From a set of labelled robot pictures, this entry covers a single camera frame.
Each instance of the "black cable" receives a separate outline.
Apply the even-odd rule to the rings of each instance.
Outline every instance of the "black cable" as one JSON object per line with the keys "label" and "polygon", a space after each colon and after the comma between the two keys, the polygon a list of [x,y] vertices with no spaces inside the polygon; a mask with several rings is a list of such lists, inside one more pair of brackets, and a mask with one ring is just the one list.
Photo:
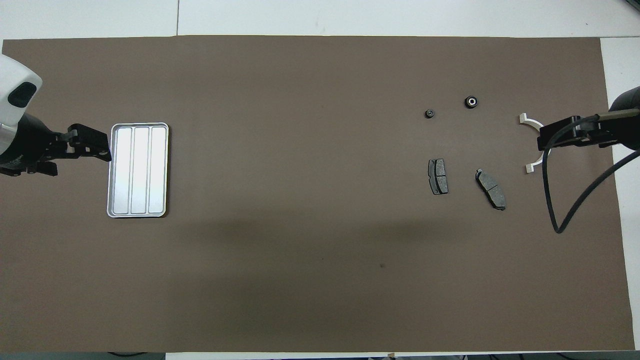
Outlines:
{"label": "black cable", "polygon": [[146,352],[135,352],[133,354],[118,354],[117,352],[109,352],[109,354],[116,355],[118,357],[132,357],[132,356],[138,356],[138,355],[146,354]]}
{"label": "black cable", "polygon": [[561,352],[556,352],[556,354],[561,356],[561,357],[563,357],[563,358],[565,358],[566,360],[582,360],[582,359],[576,359],[574,357],[568,357],[568,356],[562,354]]}
{"label": "black cable", "polygon": [[584,124],[586,122],[597,121],[599,118],[600,117],[598,115],[593,115],[590,117],[582,118],[572,124],[564,126],[562,129],[556,132],[553,136],[551,136],[551,139],[549,140],[549,143],[547,143],[547,146],[545,147],[545,151],[542,154],[542,181],[545,186],[545,199],[547,200],[547,209],[549,210],[549,217],[551,218],[551,224],[554,227],[554,231],[558,234],[560,234],[566,229],[566,226],[569,224],[569,221],[571,221],[571,219],[573,218],[573,215],[578,210],[580,205],[582,205],[584,200],[587,199],[587,196],[589,196],[591,192],[593,192],[593,190],[595,190],[595,188],[598,187],[598,185],[600,185],[605,179],[607,179],[617,169],[623,167],[633,159],[640,156],[640,150],[636,150],[631,154],[627,155],[625,158],[623,158],[619,162],[615,163],[612,167],[608,168],[605,172],[600,174],[600,176],[598,176],[589,186],[587,186],[586,189],[584,189],[582,194],[580,194],[578,199],[573,203],[573,206],[571,207],[569,212],[566,214],[564,220],[562,221],[562,224],[560,224],[560,226],[558,227],[557,221],[556,221],[556,214],[554,213],[554,207],[553,207],[553,204],[551,203],[551,193],[549,192],[549,179],[547,174],[547,159],[549,157],[549,151],[556,144],[558,139],[560,139],[560,137],[563,136],[565,133],[571,131],[573,128],[581,124]]}

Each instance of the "rectangular tray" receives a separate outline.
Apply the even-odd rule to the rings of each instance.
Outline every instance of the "rectangular tray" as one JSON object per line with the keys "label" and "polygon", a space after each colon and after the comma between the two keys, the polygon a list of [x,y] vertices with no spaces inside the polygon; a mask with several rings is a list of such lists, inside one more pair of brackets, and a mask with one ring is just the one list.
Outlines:
{"label": "rectangular tray", "polygon": [[112,218],[161,217],[166,211],[169,126],[164,122],[115,124],[107,214]]}

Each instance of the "white floor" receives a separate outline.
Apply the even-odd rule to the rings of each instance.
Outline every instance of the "white floor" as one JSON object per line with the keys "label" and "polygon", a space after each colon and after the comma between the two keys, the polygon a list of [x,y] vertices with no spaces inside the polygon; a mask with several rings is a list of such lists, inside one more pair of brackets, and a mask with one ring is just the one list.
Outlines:
{"label": "white floor", "polygon": [[[609,104],[640,85],[640,12],[624,0],[0,0],[0,49],[2,39],[205,34],[599,37]],[[614,147],[615,160],[626,153],[626,148]],[[616,174],[636,348],[640,348],[638,179],[638,161]],[[396,353],[418,354],[429,353]],[[179,353],[167,358],[385,355]]]}

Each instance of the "brown table surface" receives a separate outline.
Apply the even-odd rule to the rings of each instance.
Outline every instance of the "brown table surface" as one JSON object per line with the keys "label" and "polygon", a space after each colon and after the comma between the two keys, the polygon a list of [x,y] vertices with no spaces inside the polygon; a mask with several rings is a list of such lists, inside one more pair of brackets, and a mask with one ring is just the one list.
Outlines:
{"label": "brown table surface", "polygon": [[[595,38],[6,40],[28,112],[171,127],[168,214],[112,219],[108,165],[0,178],[0,351],[634,346],[614,179],[554,234],[536,132],[607,108]],[[463,100],[475,95],[468,110]],[[436,117],[425,119],[433,108]],[[450,193],[427,164],[444,158]],[[552,152],[564,215],[612,163]],[[475,183],[502,186],[496,211]]]}

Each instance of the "black nut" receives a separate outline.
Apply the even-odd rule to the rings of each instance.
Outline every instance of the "black nut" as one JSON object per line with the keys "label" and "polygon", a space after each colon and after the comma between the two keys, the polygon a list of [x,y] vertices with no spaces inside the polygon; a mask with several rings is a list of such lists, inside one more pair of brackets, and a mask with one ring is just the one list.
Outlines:
{"label": "black nut", "polygon": [[467,96],[465,99],[465,106],[473,109],[478,105],[478,99],[475,96]]}

